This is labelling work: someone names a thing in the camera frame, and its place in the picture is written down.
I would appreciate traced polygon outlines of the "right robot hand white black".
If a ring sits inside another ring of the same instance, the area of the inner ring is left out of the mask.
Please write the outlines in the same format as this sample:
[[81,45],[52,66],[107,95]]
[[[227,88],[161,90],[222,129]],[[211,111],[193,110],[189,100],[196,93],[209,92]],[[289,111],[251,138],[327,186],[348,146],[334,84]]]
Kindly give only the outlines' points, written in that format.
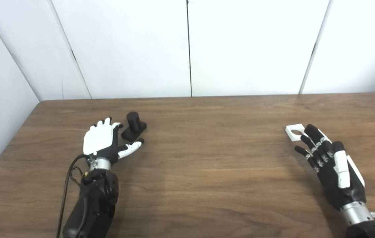
[[363,178],[341,141],[331,142],[312,124],[305,127],[300,139],[309,149],[298,145],[294,149],[316,172],[331,206],[340,210],[352,202],[367,202]]

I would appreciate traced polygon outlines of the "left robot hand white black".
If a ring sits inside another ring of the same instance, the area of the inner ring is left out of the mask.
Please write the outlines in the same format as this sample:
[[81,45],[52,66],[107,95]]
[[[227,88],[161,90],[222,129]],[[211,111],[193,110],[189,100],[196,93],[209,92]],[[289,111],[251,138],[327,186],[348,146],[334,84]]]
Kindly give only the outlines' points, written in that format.
[[84,136],[83,153],[88,156],[91,170],[108,169],[120,159],[137,151],[145,143],[143,138],[119,146],[119,129],[124,125],[112,122],[111,117],[92,125]]

